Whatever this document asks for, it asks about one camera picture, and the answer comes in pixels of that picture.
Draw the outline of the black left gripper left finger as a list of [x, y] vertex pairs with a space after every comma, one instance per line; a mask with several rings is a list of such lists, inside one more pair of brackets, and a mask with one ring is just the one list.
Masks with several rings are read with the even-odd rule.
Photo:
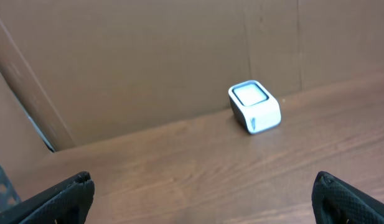
[[5, 223], [84, 224], [93, 203], [95, 184], [83, 171], [49, 189], [0, 212]]

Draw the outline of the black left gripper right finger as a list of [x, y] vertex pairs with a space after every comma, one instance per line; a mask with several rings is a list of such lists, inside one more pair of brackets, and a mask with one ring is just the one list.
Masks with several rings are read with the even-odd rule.
[[311, 199], [317, 224], [384, 224], [384, 203], [328, 172], [317, 174]]

